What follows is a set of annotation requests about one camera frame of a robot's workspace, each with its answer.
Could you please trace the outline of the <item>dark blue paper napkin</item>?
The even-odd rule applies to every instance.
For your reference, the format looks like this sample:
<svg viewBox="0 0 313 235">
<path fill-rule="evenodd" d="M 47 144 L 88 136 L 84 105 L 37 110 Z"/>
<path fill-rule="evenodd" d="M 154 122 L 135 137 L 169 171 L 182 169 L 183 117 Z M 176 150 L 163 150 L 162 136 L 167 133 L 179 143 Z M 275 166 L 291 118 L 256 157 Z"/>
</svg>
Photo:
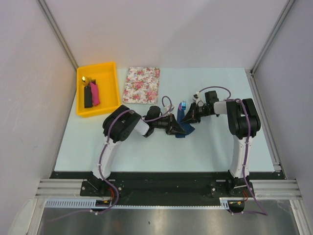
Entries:
<svg viewBox="0 0 313 235">
<path fill-rule="evenodd" d="M 181 122 L 184 117 L 185 117 L 184 109 L 179 107 L 178 112 L 177 112 L 177 122 L 185 131 L 185 134 L 175 134 L 176 138 L 185 138 L 186 136 L 190 135 L 195 130 L 195 128 L 192 127 L 189 123 Z"/>
</svg>

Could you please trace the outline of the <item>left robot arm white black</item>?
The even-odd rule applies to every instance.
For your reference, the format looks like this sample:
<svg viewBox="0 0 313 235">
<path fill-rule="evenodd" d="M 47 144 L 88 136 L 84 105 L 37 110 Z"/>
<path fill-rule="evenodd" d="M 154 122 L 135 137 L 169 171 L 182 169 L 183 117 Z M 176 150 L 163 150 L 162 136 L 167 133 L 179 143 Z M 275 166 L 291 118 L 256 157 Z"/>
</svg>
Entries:
<svg viewBox="0 0 313 235">
<path fill-rule="evenodd" d="M 136 131 L 144 137 L 149 137 L 154 130 L 164 129 L 167 135 L 185 134 L 184 129 L 176 121 L 175 116 L 170 113 L 161 114 L 158 106 L 151 106 L 147 115 L 141 116 L 125 105 L 118 107 L 103 122 L 103 134 L 105 143 L 101 150 L 96 167 L 92 176 L 87 179 L 86 189 L 91 195 L 102 196 L 112 189 L 106 180 L 111 174 L 111 167 L 118 147 L 129 135 Z"/>
</svg>

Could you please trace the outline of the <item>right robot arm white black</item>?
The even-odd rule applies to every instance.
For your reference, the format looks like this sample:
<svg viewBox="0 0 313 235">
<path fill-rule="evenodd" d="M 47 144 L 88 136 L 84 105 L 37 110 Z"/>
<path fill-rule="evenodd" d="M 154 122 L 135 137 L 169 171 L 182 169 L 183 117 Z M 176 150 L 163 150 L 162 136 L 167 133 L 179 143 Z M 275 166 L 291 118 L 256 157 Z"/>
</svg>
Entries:
<svg viewBox="0 0 313 235">
<path fill-rule="evenodd" d="M 261 121 L 253 99 L 226 99 L 220 101 L 216 91 L 205 94 L 205 103 L 200 106 L 199 94 L 182 119 L 182 123 L 199 123 L 206 116 L 227 116 L 230 133 L 233 136 L 233 156 L 222 190 L 229 196 L 248 196 L 252 190 L 249 182 L 249 154 L 254 137 L 261 129 Z"/>
</svg>

